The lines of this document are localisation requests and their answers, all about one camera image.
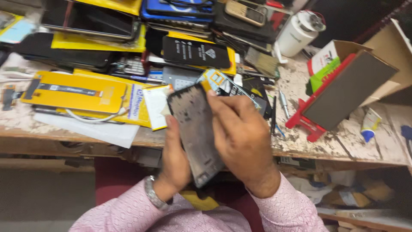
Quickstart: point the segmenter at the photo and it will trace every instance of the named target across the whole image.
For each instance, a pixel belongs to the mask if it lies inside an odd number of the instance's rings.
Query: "person's right hand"
[[[258,198],[273,196],[280,184],[269,127],[247,96],[207,94],[213,112],[215,146],[231,172]]]

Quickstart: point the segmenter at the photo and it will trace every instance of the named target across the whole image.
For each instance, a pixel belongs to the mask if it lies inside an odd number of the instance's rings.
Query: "red holder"
[[[330,85],[330,83],[336,78],[336,76],[348,66],[348,64],[355,58],[356,54],[351,53],[346,59],[330,74],[322,78],[323,84],[316,90],[315,93],[305,102],[299,99],[299,109],[296,113],[286,122],[285,126],[292,129],[296,125],[301,125],[308,129],[310,134],[307,137],[309,142],[314,142],[322,136],[327,130],[319,126],[315,122],[303,116],[303,112],[312,105],[316,98]]]

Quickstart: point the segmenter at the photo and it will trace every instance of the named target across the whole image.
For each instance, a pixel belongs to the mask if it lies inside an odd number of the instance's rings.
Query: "metal watch band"
[[[145,192],[147,197],[149,198],[150,202],[159,210],[166,210],[168,208],[168,204],[162,200],[160,200],[155,191],[153,190],[153,181],[155,180],[154,176],[148,176],[145,178]]]

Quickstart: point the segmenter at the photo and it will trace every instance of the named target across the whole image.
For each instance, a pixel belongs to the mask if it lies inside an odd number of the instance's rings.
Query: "finger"
[[[182,151],[177,119],[171,115],[167,115],[166,124],[165,149],[168,151]]]
[[[212,109],[213,116],[219,119],[227,134],[230,136],[237,135],[242,125],[239,116],[237,116],[233,109],[220,101],[220,97],[217,97],[213,90],[208,92],[207,100]]]
[[[215,136],[215,147],[220,154],[225,153],[226,150],[226,132],[220,123],[219,118],[213,117],[213,134]]]
[[[247,96],[219,97],[219,99],[232,108],[243,121],[259,114],[252,100]]]

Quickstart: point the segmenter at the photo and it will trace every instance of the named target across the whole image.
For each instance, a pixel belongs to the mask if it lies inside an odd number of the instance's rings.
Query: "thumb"
[[[166,116],[166,137],[165,137],[165,148],[169,151],[181,150],[180,145],[180,134],[179,134],[179,123],[177,119],[171,115]]]

